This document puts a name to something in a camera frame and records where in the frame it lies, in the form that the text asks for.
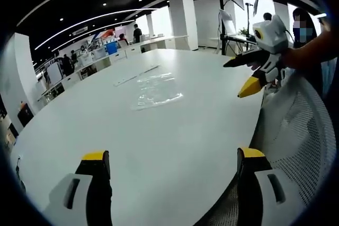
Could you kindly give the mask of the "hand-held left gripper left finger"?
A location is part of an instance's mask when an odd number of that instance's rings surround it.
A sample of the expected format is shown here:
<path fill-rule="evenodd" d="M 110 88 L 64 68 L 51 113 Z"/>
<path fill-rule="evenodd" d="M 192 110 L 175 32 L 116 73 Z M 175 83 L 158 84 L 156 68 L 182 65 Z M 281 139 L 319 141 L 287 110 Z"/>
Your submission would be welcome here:
<path fill-rule="evenodd" d="M 52 225 L 112 225 L 109 152 L 84 155 L 50 192 L 43 211 Z"/>

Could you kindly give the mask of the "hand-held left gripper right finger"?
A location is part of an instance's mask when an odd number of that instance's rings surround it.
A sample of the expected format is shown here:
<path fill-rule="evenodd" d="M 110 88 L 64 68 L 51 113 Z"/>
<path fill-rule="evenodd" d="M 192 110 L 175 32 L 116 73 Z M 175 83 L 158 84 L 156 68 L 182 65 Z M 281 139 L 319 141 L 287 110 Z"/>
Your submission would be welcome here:
<path fill-rule="evenodd" d="M 237 149 L 238 225 L 292 225 L 301 214 L 298 185 L 264 153 Z"/>

